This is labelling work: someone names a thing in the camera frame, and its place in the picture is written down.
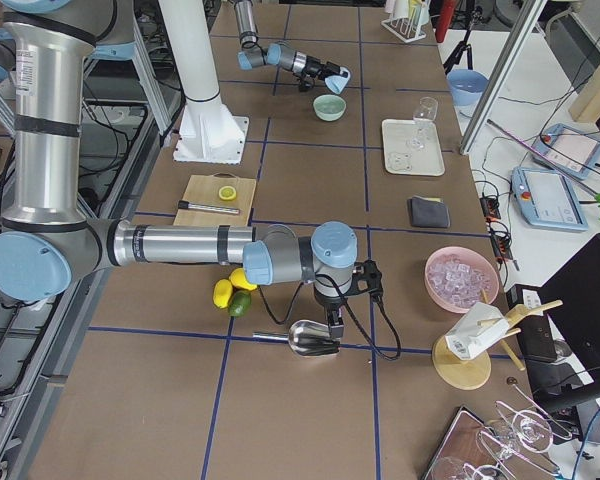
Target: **red object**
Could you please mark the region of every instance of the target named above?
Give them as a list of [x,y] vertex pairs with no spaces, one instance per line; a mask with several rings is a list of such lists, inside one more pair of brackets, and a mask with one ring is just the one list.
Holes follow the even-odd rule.
[[444,0],[442,8],[440,9],[440,18],[438,18],[438,23],[436,23],[436,42],[444,42],[444,37],[451,25],[455,9],[456,0]]

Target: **blue and white device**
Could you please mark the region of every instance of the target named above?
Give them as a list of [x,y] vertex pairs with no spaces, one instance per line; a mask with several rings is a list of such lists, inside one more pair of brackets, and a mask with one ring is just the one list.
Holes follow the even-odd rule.
[[522,216],[530,225],[576,232],[589,228],[573,185],[561,173],[516,167],[511,188]]
[[553,165],[548,165],[536,155],[533,156],[534,160],[546,167],[564,170],[580,180],[589,175],[600,157],[600,134],[586,134],[558,123],[542,136],[551,148],[541,138],[536,139],[533,148],[551,160]]

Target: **blue cable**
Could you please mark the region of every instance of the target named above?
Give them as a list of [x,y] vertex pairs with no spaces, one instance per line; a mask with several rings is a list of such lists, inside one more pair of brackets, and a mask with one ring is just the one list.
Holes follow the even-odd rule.
[[584,434],[584,438],[582,439],[582,445],[580,446],[580,451],[578,452],[578,456],[576,457],[576,463],[573,466],[573,473],[571,474],[571,480],[576,480],[576,470],[578,470],[578,464],[580,463],[580,459],[582,458],[582,455],[584,454],[584,446],[587,443],[587,440],[589,438],[589,434],[591,433],[591,430],[593,430],[593,424],[596,422],[596,420],[598,419],[599,416],[600,416],[600,408],[598,409],[596,414],[593,416],[593,418],[589,421],[589,425],[587,425],[587,430]]

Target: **black screen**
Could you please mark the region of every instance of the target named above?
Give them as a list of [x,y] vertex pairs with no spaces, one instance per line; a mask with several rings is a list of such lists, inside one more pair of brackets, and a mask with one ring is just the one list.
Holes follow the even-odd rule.
[[539,290],[543,303],[562,300],[554,321],[590,375],[600,380],[600,234],[594,236]]

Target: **small bowl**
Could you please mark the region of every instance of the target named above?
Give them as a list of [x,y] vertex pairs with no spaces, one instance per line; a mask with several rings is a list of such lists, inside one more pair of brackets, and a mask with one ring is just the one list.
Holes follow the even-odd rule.
[[469,311],[469,308],[463,308],[454,305],[453,303],[447,302],[440,295],[438,295],[433,289],[433,285],[431,285],[431,283],[429,282],[429,278],[427,277],[427,272],[429,271],[431,265],[433,265],[434,263],[436,263],[444,257],[450,257],[452,255],[457,256],[460,263],[469,265],[471,268],[481,270],[482,273],[489,279],[491,288],[489,291],[486,292],[486,303],[492,303],[498,296],[498,289],[500,286],[498,273],[496,272],[495,268],[493,268],[491,263],[489,263],[489,261],[482,255],[474,252],[473,250],[469,250],[468,248],[463,247],[444,247],[433,252],[427,259],[427,263],[424,267],[424,285],[427,289],[427,293],[433,299],[433,301],[445,310],[448,310],[449,312],[467,313]]
[[320,95],[313,101],[313,109],[320,120],[333,122],[339,119],[347,108],[347,102],[337,95]]
[[447,75],[447,83],[453,104],[457,107],[472,105],[480,100],[489,80],[475,70],[451,70]]

